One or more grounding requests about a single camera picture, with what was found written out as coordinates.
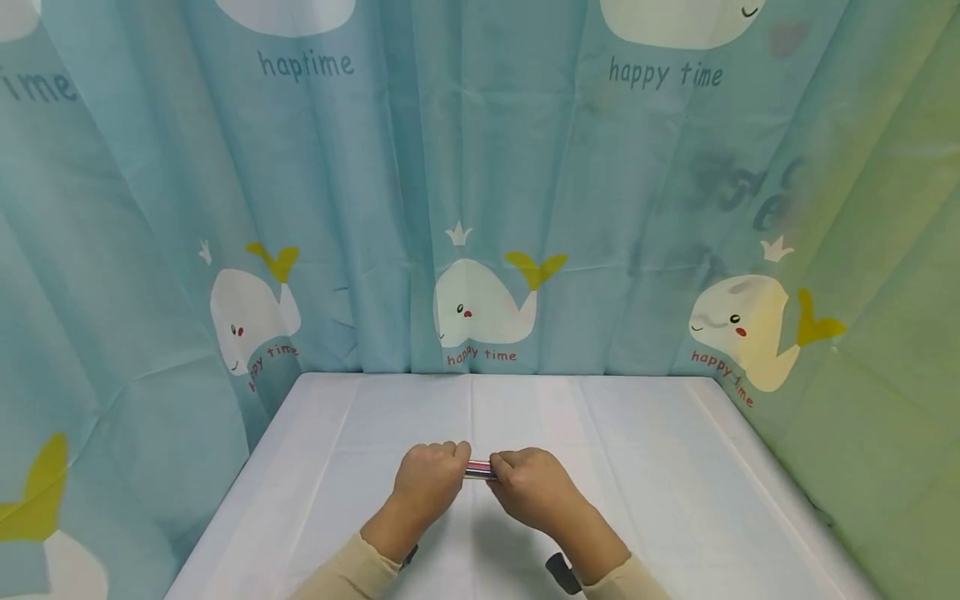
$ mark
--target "whale print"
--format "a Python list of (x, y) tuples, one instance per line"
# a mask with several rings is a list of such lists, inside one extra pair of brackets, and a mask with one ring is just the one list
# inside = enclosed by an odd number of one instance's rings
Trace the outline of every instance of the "whale print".
[(40, 0), (0, 0), (0, 41), (26, 37), (39, 22)]
[(505, 258), (520, 269), (530, 287), (519, 308), (507, 286), (475, 260), (456, 261), (437, 280), (433, 318), (441, 346), (456, 348), (466, 340), (515, 344), (533, 331), (537, 292), (564, 266), (566, 256), (553, 256), (541, 266), (522, 252), (510, 252)]
[(217, 0), (217, 5), (234, 21), (259, 34), (303, 37), (346, 23), (356, 0)]
[(797, 342), (780, 352), (783, 310), (788, 300), (786, 290), (772, 277), (724, 279), (697, 299), (690, 315), (690, 334), (701, 344), (730, 356), (758, 390), (775, 392), (793, 370), (801, 348), (847, 331), (834, 319), (815, 320), (813, 297), (802, 289), (798, 295), (801, 313)]
[(46, 593), (8, 596), (4, 600), (107, 600), (107, 570), (82, 544), (59, 526), (66, 489), (66, 436), (57, 434), (40, 450), (24, 487), (23, 500), (0, 503), (0, 542), (43, 544), (47, 562)]
[(246, 271), (224, 269), (217, 274), (210, 293), (210, 316), (220, 353), (233, 375), (245, 374), (253, 353), (267, 341), (300, 331), (300, 310), (287, 285), (300, 250), (284, 248), (276, 260), (259, 243), (249, 244), (247, 252), (267, 263), (280, 282), (280, 300), (266, 281)]
[(637, 44), (709, 50), (734, 41), (766, 0), (600, 0), (611, 31)]

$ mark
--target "wrist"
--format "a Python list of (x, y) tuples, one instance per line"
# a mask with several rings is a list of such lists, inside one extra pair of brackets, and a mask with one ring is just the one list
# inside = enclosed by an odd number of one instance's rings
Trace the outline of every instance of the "wrist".
[(363, 526), (360, 537), (380, 556), (402, 564), (429, 526), (391, 497)]
[(592, 505), (570, 520), (554, 541), (586, 586), (596, 584), (630, 559), (630, 549)]
[(592, 526), (600, 513), (585, 498), (560, 510), (553, 519), (549, 531), (544, 531), (561, 548), (582, 534), (584, 527)]

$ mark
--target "bundle of colored pencils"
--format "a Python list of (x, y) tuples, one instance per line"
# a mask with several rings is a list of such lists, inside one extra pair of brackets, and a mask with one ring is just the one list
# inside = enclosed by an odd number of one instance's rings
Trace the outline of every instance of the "bundle of colored pencils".
[(470, 461), (467, 463), (467, 472), (464, 474), (466, 479), (488, 479), (496, 481), (496, 473), (486, 461)]

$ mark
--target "person's right hand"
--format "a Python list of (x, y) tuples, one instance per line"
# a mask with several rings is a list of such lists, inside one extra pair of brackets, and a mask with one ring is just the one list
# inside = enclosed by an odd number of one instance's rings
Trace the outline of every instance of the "person's right hand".
[(551, 538), (591, 508), (553, 454), (539, 448), (495, 452), (488, 481), (507, 515)]

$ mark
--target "backdrop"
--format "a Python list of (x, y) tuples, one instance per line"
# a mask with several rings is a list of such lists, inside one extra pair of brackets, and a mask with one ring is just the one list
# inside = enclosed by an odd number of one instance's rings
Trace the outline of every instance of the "backdrop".
[(307, 371), (713, 376), (952, 597), (957, 4), (0, 0), (0, 598), (162, 597)]

